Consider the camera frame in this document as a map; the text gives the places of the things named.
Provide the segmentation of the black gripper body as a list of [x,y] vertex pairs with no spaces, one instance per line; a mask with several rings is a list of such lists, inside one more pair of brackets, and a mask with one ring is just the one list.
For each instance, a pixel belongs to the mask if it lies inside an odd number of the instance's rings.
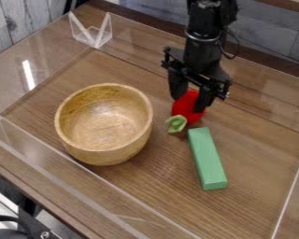
[[167,72],[181,74],[189,84],[200,88],[209,86],[216,98],[228,98],[233,80],[221,66],[222,57],[232,58],[225,52],[228,32],[221,30],[217,35],[200,35],[186,31],[185,49],[166,46],[161,66]]

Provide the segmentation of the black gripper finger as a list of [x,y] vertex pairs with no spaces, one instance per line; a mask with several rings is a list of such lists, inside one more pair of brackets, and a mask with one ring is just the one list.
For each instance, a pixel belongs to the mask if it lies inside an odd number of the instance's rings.
[[209,86],[202,86],[200,88],[194,112],[201,113],[205,110],[205,108],[212,105],[214,98],[216,98],[216,93],[213,89]]
[[171,97],[178,100],[189,90],[189,82],[181,74],[178,74],[177,72],[170,72],[169,84]]

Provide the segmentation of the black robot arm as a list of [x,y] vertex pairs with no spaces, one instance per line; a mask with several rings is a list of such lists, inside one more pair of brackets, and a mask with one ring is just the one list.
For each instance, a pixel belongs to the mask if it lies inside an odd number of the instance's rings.
[[233,80],[221,66],[222,57],[233,59],[225,51],[229,26],[237,21],[237,0],[188,0],[189,23],[185,28],[185,49],[166,46],[161,66],[169,72],[170,93],[174,100],[198,86],[193,111],[201,113],[216,98],[229,96]]

